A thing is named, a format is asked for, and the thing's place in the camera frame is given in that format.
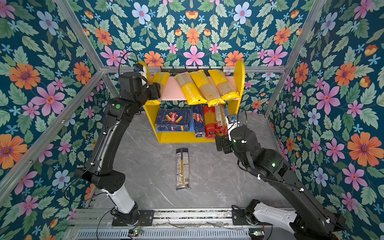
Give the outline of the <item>red clear labelled spaghetti bag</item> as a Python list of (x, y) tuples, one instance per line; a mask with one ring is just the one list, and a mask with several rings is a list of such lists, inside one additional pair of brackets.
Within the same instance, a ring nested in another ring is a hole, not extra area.
[(225, 135), (227, 132), (226, 112), (224, 105), (215, 106), (216, 113), (216, 127), (217, 134)]

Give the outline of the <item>yellow spaghetti bag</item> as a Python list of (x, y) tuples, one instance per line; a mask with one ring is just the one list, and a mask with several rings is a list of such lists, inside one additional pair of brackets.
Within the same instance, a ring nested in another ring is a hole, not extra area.
[(224, 101), (238, 99), (239, 93), (231, 85), (225, 73), (220, 70), (210, 70), (209, 74)]
[(169, 77), (170, 73), (167, 72), (155, 73), (152, 76), (150, 79), (150, 90), (152, 95), (146, 102), (146, 106), (158, 106), (161, 104), (162, 96)]

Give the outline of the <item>blue Barilla rigatoni bag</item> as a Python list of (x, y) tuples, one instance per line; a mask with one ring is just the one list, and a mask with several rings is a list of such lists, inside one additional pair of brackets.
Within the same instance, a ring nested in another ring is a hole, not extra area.
[(188, 109), (160, 109), (156, 126), (162, 132), (188, 132), (191, 112)]

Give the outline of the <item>blue Barilla spaghetti box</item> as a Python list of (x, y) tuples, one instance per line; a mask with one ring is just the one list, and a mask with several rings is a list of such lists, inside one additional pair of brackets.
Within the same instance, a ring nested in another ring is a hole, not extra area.
[(205, 120), (204, 120), (204, 111), (202, 105), (193, 105), (193, 123), (194, 131), (196, 138), (205, 138), (206, 129), (205, 129)]

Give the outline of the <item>yellow Pastatime bag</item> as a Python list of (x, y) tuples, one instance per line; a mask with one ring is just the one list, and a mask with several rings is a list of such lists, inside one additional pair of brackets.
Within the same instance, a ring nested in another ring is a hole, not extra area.
[(221, 98), (216, 87), (212, 84), (203, 70), (191, 72), (190, 76), (203, 98), (207, 100), (206, 104), (209, 107), (225, 104), (225, 101)]
[(190, 73), (185, 72), (177, 74), (175, 79), (181, 87), (182, 93), (186, 97), (188, 105), (202, 105), (207, 104), (208, 101), (202, 96), (196, 84), (194, 83)]

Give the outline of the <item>blue clear spaghetti bag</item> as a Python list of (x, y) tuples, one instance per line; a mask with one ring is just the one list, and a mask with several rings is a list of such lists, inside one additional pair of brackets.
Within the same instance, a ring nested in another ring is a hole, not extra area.
[(182, 187), (190, 189), (190, 163), (189, 163), (189, 150), (182, 148)]
[(177, 190), (179, 190), (184, 187), (182, 149), (176, 150), (176, 166), (177, 166), (176, 184), (177, 184)]

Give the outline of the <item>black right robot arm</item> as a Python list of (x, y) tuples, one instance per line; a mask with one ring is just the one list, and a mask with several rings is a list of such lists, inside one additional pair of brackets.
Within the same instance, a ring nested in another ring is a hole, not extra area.
[(252, 200), (244, 210), (250, 224), (268, 223), (292, 233), (297, 240), (336, 240), (347, 229), (341, 214), (327, 210), (298, 179), (278, 151), (261, 147), (254, 131), (243, 125), (228, 135), (216, 136), (217, 150), (233, 153), (238, 166), (275, 188), (293, 207), (292, 211)]

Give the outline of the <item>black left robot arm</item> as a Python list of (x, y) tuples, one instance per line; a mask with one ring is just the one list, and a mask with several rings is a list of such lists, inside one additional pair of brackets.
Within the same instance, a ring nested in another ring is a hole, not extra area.
[(125, 187), (126, 176), (114, 170), (114, 160), (120, 142), (134, 116), (149, 100), (161, 97), (161, 85), (150, 84), (140, 73), (127, 72), (119, 76), (120, 95), (111, 99), (104, 110), (103, 126), (91, 157), (75, 175), (106, 193), (119, 214), (125, 217), (137, 212), (137, 203)]

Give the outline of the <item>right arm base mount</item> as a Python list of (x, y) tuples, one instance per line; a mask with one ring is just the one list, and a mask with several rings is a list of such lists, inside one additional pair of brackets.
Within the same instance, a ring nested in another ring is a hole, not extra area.
[(255, 199), (251, 200), (244, 209), (237, 205), (232, 205), (231, 208), (234, 226), (270, 224), (292, 234), (294, 230), (290, 224), (299, 216), (295, 210), (271, 207)]

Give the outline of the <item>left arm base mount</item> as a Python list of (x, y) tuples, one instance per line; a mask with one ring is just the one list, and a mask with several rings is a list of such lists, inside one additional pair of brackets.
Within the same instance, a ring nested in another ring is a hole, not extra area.
[(151, 226), (154, 220), (154, 210), (139, 210), (138, 204), (135, 203), (133, 209), (124, 214), (117, 208), (112, 209), (111, 215), (114, 217), (112, 226), (114, 227), (136, 227), (136, 226)]

